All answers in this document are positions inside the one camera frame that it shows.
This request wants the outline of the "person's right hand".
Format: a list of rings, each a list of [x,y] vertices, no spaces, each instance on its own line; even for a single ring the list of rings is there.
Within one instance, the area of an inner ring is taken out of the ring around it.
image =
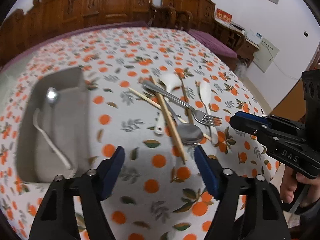
[[[290,167],[285,167],[281,186],[280,198],[286,203],[291,203],[294,199],[294,192],[297,189],[298,183],[310,185],[310,188],[300,202],[300,207],[307,207],[319,200],[319,177],[316,179],[306,178],[304,175],[297,172],[296,177],[293,177],[294,170]]]

